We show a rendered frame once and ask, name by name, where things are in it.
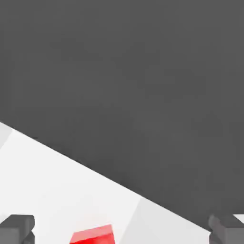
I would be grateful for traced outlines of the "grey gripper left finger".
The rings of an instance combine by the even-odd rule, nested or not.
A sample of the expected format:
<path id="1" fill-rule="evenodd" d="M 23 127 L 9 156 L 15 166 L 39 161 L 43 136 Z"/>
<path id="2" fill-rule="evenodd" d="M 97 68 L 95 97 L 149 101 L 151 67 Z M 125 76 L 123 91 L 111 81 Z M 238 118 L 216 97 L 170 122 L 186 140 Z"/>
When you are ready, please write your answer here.
<path id="1" fill-rule="evenodd" d="M 12 214 L 0 223 L 0 244 L 35 244 L 33 215 Z"/>

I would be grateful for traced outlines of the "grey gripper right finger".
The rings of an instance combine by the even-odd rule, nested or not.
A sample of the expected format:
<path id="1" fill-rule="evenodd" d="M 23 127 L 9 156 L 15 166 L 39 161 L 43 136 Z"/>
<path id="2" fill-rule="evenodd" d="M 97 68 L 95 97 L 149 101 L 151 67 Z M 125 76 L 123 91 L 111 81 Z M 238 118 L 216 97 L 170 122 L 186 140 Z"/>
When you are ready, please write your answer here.
<path id="1" fill-rule="evenodd" d="M 209 244 L 244 244 L 244 223 L 232 214 L 209 217 Z"/>

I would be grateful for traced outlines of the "small red cube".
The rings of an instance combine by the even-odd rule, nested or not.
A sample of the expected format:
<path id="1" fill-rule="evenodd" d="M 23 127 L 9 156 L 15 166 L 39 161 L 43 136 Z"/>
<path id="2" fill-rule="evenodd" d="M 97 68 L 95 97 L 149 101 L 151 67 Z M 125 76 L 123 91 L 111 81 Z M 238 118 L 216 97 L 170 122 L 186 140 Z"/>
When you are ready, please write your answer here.
<path id="1" fill-rule="evenodd" d="M 115 244 L 112 225 L 104 225 L 72 235 L 70 244 Z"/>

